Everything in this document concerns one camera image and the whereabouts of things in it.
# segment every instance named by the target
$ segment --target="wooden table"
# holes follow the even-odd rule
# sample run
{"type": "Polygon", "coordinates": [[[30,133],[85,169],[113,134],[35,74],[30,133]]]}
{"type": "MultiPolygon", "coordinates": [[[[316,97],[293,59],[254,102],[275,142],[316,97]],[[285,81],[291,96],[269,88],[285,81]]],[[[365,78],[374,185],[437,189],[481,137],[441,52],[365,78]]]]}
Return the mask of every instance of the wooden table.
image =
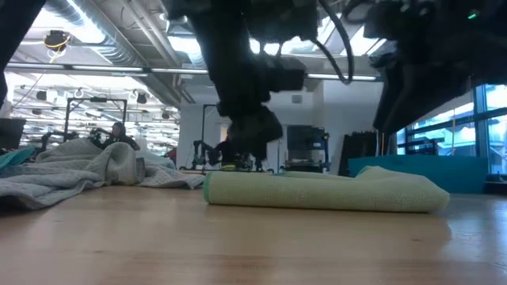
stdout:
{"type": "Polygon", "coordinates": [[[439,215],[208,206],[103,188],[0,218],[5,285],[507,284],[507,200],[439,215]]]}

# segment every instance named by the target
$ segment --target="green towel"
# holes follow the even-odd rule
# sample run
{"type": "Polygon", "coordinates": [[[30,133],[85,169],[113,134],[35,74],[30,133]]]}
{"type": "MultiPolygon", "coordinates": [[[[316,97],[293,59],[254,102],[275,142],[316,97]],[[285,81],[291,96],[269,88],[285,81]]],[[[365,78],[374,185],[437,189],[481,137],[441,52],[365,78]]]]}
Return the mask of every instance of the green towel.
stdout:
{"type": "Polygon", "coordinates": [[[11,151],[7,154],[0,156],[0,170],[4,169],[7,166],[15,166],[20,165],[25,162],[30,155],[32,155],[35,147],[29,146],[22,150],[11,151]]]}
{"type": "Polygon", "coordinates": [[[426,177],[378,166],[356,178],[318,173],[209,173],[210,204],[306,209],[431,212],[446,208],[449,194],[426,177]]]}

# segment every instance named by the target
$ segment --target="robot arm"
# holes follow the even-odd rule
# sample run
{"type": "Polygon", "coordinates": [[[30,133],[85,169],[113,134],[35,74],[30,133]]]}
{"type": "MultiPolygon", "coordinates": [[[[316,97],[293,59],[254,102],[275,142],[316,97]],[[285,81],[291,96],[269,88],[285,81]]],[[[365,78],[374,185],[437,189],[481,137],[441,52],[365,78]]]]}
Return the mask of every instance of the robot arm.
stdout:
{"type": "MultiPolygon", "coordinates": [[[[232,120],[235,148],[266,159],[266,144],[283,134],[280,122],[263,104],[270,92],[301,90],[306,76],[299,60],[281,57],[281,44],[295,36],[317,43],[317,2],[173,0],[166,5],[170,20],[186,17],[196,33],[219,95],[218,112],[232,120]],[[250,37],[261,45],[258,55],[250,49],[250,37]],[[267,43],[280,44],[278,55],[264,52],[267,43]]],[[[343,27],[341,33],[346,35],[343,27]]],[[[347,83],[353,74],[352,54],[349,58],[348,81],[338,70],[347,83]]]]}

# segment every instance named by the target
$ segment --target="ceiling pipe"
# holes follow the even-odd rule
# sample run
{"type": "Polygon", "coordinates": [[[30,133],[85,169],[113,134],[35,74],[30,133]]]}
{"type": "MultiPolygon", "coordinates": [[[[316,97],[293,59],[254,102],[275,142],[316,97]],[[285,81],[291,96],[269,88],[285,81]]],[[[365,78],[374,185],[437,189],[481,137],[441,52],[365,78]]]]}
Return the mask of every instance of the ceiling pipe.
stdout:
{"type": "MultiPolygon", "coordinates": [[[[101,9],[90,0],[47,0],[44,7],[56,17],[65,19],[72,27],[77,29],[90,29],[100,31],[104,36],[101,44],[113,47],[97,47],[95,52],[102,55],[111,64],[116,66],[147,66],[147,61],[128,42],[118,28],[104,15],[101,9]]],[[[158,94],[158,99],[168,105],[179,106],[181,102],[180,90],[175,86],[167,85],[155,75],[146,78],[137,78],[158,94]]]]}
{"type": "Polygon", "coordinates": [[[181,63],[178,59],[176,51],[171,46],[171,43],[169,40],[162,35],[162,33],[159,30],[159,27],[155,24],[153,19],[151,18],[150,14],[146,11],[146,9],[141,5],[140,0],[131,0],[131,5],[135,9],[137,13],[144,19],[144,21],[148,24],[148,26],[151,28],[151,31],[155,34],[157,39],[160,41],[164,49],[167,51],[167,53],[170,55],[170,57],[173,59],[173,65],[176,67],[180,67],[181,63]]]}
{"type": "MultiPolygon", "coordinates": [[[[157,36],[157,32],[160,34],[160,32],[158,31],[158,27],[151,20],[150,15],[148,14],[148,12],[146,12],[144,7],[142,7],[138,2],[135,1],[129,0],[120,0],[120,1],[124,6],[125,11],[127,11],[127,13],[129,13],[132,16],[132,18],[134,18],[134,22],[139,26],[141,31],[143,31],[144,35],[157,49],[158,53],[164,58],[166,63],[170,67],[179,67],[180,63],[177,60],[176,52],[174,52],[174,49],[170,46],[169,42],[167,42],[167,45],[164,45],[164,42],[160,40],[160,38],[157,36]],[[145,22],[148,23],[153,33],[150,32],[150,29],[144,24],[143,20],[137,13],[141,14],[141,17],[143,17],[145,22]]],[[[179,82],[177,78],[178,78],[177,75],[173,76],[173,86],[176,86],[176,82],[179,82]]],[[[184,98],[187,101],[187,103],[195,103],[193,98],[188,97],[186,93],[180,92],[179,95],[182,98],[184,98]]]]}

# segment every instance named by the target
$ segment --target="gray blanket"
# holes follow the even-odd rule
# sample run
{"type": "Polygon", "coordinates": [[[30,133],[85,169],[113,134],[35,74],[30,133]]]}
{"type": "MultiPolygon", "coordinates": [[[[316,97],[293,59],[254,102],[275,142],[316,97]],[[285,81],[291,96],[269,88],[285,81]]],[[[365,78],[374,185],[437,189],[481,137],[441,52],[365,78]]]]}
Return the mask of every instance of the gray blanket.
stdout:
{"type": "Polygon", "coordinates": [[[143,158],[126,143],[105,150],[87,139],[74,139],[39,154],[36,163],[0,172],[0,203],[14,200],[31,210],[51,206],[84,189],[111,184],[152,188],[195,188],[201,175],[187,175],[143,158]]]}

